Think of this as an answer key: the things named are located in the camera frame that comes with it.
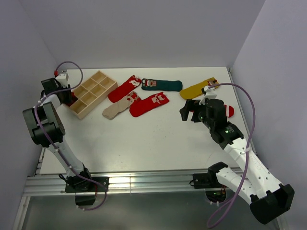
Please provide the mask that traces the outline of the red sock centre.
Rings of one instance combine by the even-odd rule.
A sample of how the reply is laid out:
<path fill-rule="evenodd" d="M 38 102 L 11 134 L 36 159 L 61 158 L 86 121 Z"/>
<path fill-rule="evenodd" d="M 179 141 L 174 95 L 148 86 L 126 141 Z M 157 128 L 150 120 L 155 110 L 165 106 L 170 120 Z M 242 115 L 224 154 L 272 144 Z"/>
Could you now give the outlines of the red sock centre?
<path fill-rule="evenodd" d="M 155 93 L 144 100 L 133 103 L 129 109 L 133 117 L 139 117 L 155 108 L 165 105 L 169 102 L 167 96 L 163 93 Z"/>

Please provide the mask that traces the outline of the aluminium front rail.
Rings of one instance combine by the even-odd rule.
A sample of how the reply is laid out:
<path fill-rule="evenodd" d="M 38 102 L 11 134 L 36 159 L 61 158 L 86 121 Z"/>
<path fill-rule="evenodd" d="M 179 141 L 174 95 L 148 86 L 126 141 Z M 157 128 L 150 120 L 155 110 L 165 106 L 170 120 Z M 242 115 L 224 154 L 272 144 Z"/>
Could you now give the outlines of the aluminium front rail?
<path fill-rule="evenodd" d="M 108 194 L 186 192 L 195 189 L 189 185 L 192 175 L 207 170 L 176 170 L 152 172 L 94 173 L 94 177 L 108 177 Z M 66 184 L 57 175 L 28 177 L 23 196 L 72 196 L 65 192 Z"/>

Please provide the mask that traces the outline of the dark green sock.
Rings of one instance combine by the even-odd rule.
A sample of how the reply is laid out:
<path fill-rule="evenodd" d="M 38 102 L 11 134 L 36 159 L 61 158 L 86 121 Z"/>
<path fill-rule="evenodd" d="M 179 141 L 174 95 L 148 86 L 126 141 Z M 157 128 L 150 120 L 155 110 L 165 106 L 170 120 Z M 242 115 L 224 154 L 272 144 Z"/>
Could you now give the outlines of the dark green sock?
<path fill-rule="evenodd" d="M 168 91 L 179 92 L 183 88 L 181 81 L 142 79 L 141 88 L 145 91 Z"/>

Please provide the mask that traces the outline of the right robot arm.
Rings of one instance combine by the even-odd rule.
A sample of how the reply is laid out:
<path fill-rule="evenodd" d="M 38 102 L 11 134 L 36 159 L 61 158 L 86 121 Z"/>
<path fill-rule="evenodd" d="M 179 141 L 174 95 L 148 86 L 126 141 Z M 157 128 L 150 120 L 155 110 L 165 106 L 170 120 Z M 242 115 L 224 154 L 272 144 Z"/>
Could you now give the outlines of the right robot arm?
<path fill-rule="evenodd" d="M 189 112 L 193 112 L 192 122 L 202 122 L 209 129 L 213 141 L 246 172 L 247 179 L 242 180 L 227 164 L 218 162 L 208 169 L 208 183 L 211 186 L 222 184 L 238 192 L 256 220 L 262 224 L 269 223 L 290 209 L 295 194 L 293 187 L 284 185 L 274 177 L 248 148 L 243 133 L 227 120 L 222 100 L 188 99 L 179 112 L 183 121 L 187 120 Z"/>

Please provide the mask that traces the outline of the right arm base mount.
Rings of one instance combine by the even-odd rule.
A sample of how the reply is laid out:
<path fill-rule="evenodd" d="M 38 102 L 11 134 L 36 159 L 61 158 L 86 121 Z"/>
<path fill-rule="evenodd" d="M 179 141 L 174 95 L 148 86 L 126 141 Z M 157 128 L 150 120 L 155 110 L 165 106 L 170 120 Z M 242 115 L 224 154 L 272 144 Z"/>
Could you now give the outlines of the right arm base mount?
<path fill-rule="evenodd" d="M 195 173 L 189 185 L 194 189 L 204 189 L 207 202 L 217 206 L 226 201 L 226 186 L 212 179 L 209 173 Z"/>

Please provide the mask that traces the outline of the beige sock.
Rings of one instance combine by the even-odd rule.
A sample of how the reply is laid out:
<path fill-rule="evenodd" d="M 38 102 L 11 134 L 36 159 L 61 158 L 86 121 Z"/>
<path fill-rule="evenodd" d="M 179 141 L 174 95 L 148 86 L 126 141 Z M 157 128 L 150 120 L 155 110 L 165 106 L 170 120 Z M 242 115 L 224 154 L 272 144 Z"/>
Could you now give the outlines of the beige sock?
<path fill-rule="evenodd" d="M 118 114 L 129 109 L 132 105 L 136 104 L 140 100 L 141 98 L 139 97 L 139 95 L 135 91 L 132 91 L 130 94 L 124 96 L 122 99 L 106 108 L 102 112 L 102 116 L 107 118 L 108 120 L 112 120 Z"/>

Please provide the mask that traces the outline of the wooden compartment tray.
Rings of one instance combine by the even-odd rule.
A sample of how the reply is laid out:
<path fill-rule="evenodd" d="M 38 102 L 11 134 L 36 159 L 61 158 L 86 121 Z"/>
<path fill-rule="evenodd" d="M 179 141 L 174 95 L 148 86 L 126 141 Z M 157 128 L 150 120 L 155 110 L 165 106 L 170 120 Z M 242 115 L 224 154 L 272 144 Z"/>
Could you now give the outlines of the wooden compartment tray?
<path fill-rule="evenodd" d="M 78 100 L 68 108 L 82 120 L 117 87 L 118 83 L 114 79 L 97 71 L 72 91 Z"/>

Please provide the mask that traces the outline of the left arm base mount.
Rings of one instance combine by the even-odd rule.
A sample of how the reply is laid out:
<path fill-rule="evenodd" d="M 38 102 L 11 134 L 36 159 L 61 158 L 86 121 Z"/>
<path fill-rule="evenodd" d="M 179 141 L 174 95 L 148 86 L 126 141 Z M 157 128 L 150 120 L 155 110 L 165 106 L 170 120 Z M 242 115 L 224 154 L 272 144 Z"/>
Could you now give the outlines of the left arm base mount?
<path fill-rule="evenodd" d="M 59 175 L 66 182 L 65 193 L 75 193 L 75 204 L 83 211 L 95 210 L 101 207 L 107 196 L 109 177 L 92 177 L 86 179 L 85 176 L 75 175 L 66 179 Z M 98 192 L 104 192 L 105 196 L 101 203 L 95 207 L 93 204 Z"/>

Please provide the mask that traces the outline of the yellow sock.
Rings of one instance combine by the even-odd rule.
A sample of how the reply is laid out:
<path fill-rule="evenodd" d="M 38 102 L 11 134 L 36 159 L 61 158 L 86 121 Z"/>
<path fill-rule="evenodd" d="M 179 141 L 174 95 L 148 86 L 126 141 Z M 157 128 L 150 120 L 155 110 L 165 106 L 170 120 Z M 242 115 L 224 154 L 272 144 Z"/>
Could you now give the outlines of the yellow sock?
<path fill-rule="evenodd" d="M 186 89 L 183 89 L 179 92 L 179 95 L 183 99 L 193 99 L 196 98 L 200 95 L 202 95 L 202 89 L 205 86 L 211 86 L 211 85 L 216 85 L 219 84 L 218 80 L 214 77 L 206 79 L 198 84 L 192 85 Z"/>

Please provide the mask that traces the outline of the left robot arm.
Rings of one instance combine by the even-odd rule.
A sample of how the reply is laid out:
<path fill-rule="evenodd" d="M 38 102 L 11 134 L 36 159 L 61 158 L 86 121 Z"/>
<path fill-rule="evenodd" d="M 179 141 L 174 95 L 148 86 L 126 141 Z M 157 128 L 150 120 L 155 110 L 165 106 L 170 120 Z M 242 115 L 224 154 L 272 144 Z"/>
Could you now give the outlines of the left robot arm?
<path fill-rule="evenodd" d="M 23 117 L 32 141 L 54 154 L 66 171 L 59 178 L 76 191 L 89 191 L 94 180 L 84 164 L 77 159 L 65 140 L 65 128 L 56 109 L 71 103 L 70 85 L 57 78 L 41 81 L 44 90 L 37 106 L 23 110 Z"/>

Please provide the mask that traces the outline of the red sock upper left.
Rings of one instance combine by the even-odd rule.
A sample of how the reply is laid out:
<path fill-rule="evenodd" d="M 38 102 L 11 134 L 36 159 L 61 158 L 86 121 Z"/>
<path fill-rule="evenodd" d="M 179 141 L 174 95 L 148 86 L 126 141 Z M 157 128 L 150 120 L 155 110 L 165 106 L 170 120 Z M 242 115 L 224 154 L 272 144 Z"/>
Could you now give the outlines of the red sock upper left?
<path fill-rule="evenodd" d="M 123 84 L 118 86 L 108 95 L 109 100 L 113 103 L 119 101 L 124 96 L 128 95 L 130 92 L 136 89 L 141 84 L 141 82 L 142 80 L 139 77 L 132 75 Z"/>

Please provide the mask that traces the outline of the red white striped sock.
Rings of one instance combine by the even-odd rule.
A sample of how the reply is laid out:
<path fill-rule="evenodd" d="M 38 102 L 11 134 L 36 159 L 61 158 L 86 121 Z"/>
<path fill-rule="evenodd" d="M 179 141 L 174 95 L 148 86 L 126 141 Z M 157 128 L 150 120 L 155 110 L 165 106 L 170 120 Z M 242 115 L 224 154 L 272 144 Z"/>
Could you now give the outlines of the red white striped sock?
<path fill-rule="evenodd" d="M 210 118 L 229 118 L 232 117 L 235 113 L 235 109 L 232 106 L 224 104 L 223 106 L 210 107 L 207 105 L 200 105 L 197 110 L 190 111 L 190 113 L 201 112 L 202 109 L 205 109 L 205 112 L 208 112 Z"/>

